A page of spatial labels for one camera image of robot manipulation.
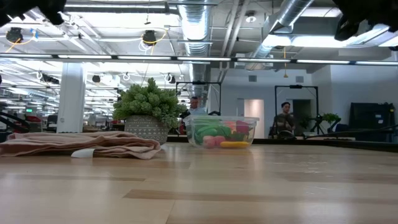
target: potted plant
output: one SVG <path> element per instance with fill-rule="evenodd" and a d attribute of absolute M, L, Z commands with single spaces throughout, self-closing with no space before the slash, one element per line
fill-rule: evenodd
<path fill-rule="evenodd" d="M 324 113 L 321 117 L 323 121 L 326 121 L 329 124 L 329 126 L 331 126 L 335 121 L 341 121 L 341 118 L 337 114 L 333 113 Z M 300 121 L 299 125 L 303 127 L 303 129 L 307 129 L 311 120 L 313 120 L 313 118 L 306 116 Z"/>
<path fill-rule="evenodd" d="M 161 144 L 169 130 L 178 127 L 179 114 L 187 110 L 178 104 L 175 91 L 160 89 L 153 78 L 148 79 L 148 86 L 133 85 L 123 91 L 113 107 L 113 118 L 126 120 L 125 131 Z"/>

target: metal frame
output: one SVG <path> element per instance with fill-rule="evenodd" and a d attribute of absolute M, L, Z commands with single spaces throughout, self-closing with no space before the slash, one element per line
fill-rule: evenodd
<path fill-rule="evenodd" d="M 277 110 L 277 90 L 278 88 L 290 88 L 290 89 L 302 89 L 302 88 L 314 88 L 315 89 L 315 98 L 317 102 L 317 115 L 319 114 L 319 99 L 318 99 L 318 87 L 317 86 L 302 86 L 302 85 L 276 85 L 275 86 L 275 116 L 278 115 L 278 110 Z"/>
<path fill-rule="evenodd" d="M 256 63 L 294 63 L 303 65 L 359 65 L 393 66 L 398 62 L 349 61 L 349 60 L 303 60 L 286 58 L 236 58 L 236 57 L 179 57 L 164 55 L 72 55 L 72 54 L 10 54 L 0 53 L 0 59 L 24 59 L 41 62 L 120 62 L 120 63 L 182 63 L 182 62 L 256 62 Z"/>
<path fill-rule="evenodd" d="M 179 84 L 192 84 L 192 85 L 212 85 L 212 84 L 217 84 L 220 87 L 220 92 L 219 92 L 219 104 L 218 104 L 218 112 L 221 113 L 221 82 L 176 82 L 175 83 L 175 93 L 178 93 L 178 85 Z"/>

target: wooden table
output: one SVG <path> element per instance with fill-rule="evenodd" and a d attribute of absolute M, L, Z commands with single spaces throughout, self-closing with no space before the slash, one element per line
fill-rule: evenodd
<path fill-rule="evenodd" d="M 164 149 L 150 161 L 0 158 L 0 223 L 398 223 L 398 154 Z"/>

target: green plant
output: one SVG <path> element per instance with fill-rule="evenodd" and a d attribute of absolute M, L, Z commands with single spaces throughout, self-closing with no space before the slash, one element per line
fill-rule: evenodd
<path fill-rule="evenodd" d="M 326 121 L 329 125 L 331 125 L 333 122 L 337 121 L 340 119 L 340 117 L 337 114 L 332 114 L 332 113 L 324 113 L 322 115 L 322 118 L 324 121 Z"/>
<path fill-rule="evenodd" d="M 322 115 L 322 120 L 326 121 L 329 125 L 333 124 L 333 122 L 339 120 L 340 117 L 337 114 L 332 114 L 332 113 L 324 113 Z M 308 128 L 308 125 L 310 125 L 311 118 L 309 116 L 304 117 L 301 119 L 299 125 L 303 127 L 304 129 Z"/>
<path fill-rule="evenodd" d="M 311 118 L 307 115 L 299 122 L 299 125 L 303 127 L 303 129 L 307 129 L 308 125 L 310 125 Z"/>
<path fill-rule="evenodd" d="M 177 117 L 187 110 L 178 104 L 173 90 L 162 90 L 153 78 L 148 79 L 148 86 L 133 85 L 130 90 L 121 93 L 122 100 L 115 103 L 113 118 L 126 119 L 132 115 L 151 115 L 168 128 L 177 128 Z"/>

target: fluorescent light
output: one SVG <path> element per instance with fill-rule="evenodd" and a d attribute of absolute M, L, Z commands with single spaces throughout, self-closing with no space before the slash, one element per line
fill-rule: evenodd
<path fill-rule="evenodd" d="M 346 42 L 335 40 L 333 36 L 297 36 L 292 40 L 295 47 L 345 47 Z"/>
<path fill-rule="evenodd" d="M 177 57 L 177 60 L 184 61 L 216 61 L 216 62 L 230 62 L 230 58 L 217 58 L 217 57 Z"/>
<path fill-rule="evenodd" d="M 238 58 L 239 62 L 259 62 L 259 63 L 289 63 L 290 59 L 272 58 Z"/>
<path fill-rule="evenodd" d="M 398 66 L 398 62 L 362 62 L 358 61 L 355 63 L 356 65 L 383 65 L 383 66 Z"/>
<path fill-rule="evenodd" d="M 379 45 L 379 47 L 396 47 L 396 46 L 398 46 L 398 36 Z"/>
<path fill-rule="evenodd" d="M 25 109 L 25 106 L 7 106 L 6 109 Z"/>
<path fill-rule="evenodd" d="M 164 6 L 140 6 L 127 4 L 66 4 L 65 7 L 82 7 L 82 8 L 133 8 L 133 9 L 164 9 Z"/>
<path fill-rule="evenodd" d="M 49 105 L 49 106 L 58 106 L 58 105 L 56 105 L 56 104 L 48 103 L 48 102 L 45 102 L 45 104 L 46 104 L 46 105 Z"/>
<path fill-rule="evenodd" d="M 171 57 L 159 56 L 118 56 L 121 60 L 171 60 Z"/>
<path fill-rule="evenodd" d="M 292 45 L 292 41 L 288 36 L 268 35 L 266 39 L 262 41 L 262 45 L 265 47 L 290 46 Z"/>
<path fill-rule="evenodd" d="M 58 57 L 72 59 L 112 59 L 110 55 L 58 55 Z"/>
<path fill-rule="evenodd" d="M 320 64 L 347 65 L 347 64 L 349 64 L 349 61 L 339 61 L 339 60 L 297 60 L 297 63 L 320 63 Z"/>
<path fill-rule="evenodd" d="M 0 57 L 14 57 L 14 58 L 52 58 L 52 55 L 41 55 L 41 54 L 0 54 Z"/>

